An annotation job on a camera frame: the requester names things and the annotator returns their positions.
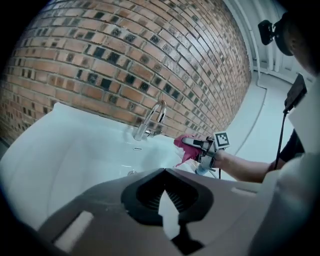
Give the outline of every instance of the black sleeve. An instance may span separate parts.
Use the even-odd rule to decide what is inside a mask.
[[[304,148],[298,138],[298,135],[295,130],[293,130],[291,137],[288,143],[285,145],[283,150],[280,153],[280,159],[285,162],[288,162],[296,156],[298,153],[304,153]]]

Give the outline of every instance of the hand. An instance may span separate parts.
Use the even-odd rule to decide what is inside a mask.
[[[213,168],[220,168],[222,169],[223,163],[226,160],[226,153],[223,149],[219,149],[214,155],[214,164]]]

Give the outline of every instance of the sink drain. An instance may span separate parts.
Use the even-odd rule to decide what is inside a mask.
[[[136,174],[136,173],[137,173],[137,172],[136,172],[135,170],[131,170],[131,171],[128,172],[128,176],[134,175],[134,174]]]

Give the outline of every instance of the chrome faucet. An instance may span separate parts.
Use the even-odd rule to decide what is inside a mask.
[[[156,119],[157,122],[162,123],[165,119],[166,112],[167,112],[167,103],[164,100],[159,100],[153,108],[150,110],[149,114],[146,116],[145,120],[140,124],[136,134],[133,138],[136,141],[141,141],[144,135],[147,137],[154,137],[162,133],[161,130],[151,131],[148,128],[149,122],[153,114],[156,112],[157,108],[161,107],[160,113]]]

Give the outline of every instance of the sink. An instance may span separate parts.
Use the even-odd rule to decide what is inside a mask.
[[[94,185],[181,162],[172,138],[136,141],[136,129],[56,103],[0,161],[2,188],[18,218],[37,230]]]

